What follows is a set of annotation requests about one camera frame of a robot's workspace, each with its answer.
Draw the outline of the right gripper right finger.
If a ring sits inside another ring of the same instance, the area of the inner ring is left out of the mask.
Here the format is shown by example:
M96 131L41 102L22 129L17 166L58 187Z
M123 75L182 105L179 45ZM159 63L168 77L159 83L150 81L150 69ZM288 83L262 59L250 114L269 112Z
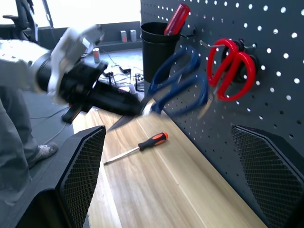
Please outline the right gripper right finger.
M235 125L245 179L272 228L304 226L304 158L281 136Z

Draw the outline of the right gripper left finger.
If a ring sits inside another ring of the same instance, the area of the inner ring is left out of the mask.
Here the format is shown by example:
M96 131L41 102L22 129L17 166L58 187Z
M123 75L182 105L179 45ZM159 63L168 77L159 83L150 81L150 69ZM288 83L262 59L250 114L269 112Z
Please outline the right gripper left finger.
M104 126L66 139L50 163L42 167L8 214L2 228L81 228L96 188Z

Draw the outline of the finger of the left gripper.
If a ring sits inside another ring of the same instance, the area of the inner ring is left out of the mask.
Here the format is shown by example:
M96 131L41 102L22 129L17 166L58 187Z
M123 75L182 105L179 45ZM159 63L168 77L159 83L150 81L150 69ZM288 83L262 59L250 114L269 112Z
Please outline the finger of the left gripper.
M105 82L97 81L93 88L93 92L101 97L111 100L132 99L137 100L137 93L134 85L111 85Z
M122 116L136 116L142 110L142 105L136 96L128 92L120 92L116 88L94 89L88 100L95 107Z

